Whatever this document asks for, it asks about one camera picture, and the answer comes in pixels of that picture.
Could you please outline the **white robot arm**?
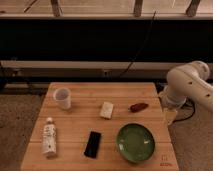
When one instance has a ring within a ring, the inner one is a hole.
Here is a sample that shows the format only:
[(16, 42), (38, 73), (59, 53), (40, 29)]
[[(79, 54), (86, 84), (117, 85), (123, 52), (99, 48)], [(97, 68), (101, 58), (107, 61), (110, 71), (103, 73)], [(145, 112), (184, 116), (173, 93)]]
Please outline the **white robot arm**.
[(213, 86), (206, 82), (209, 76), (209, 66), (202, 61), (174, 67), (167, 73), (167, 85), (159, 98), (168, 125), (174, 122), (187, 98), (213, 113)]

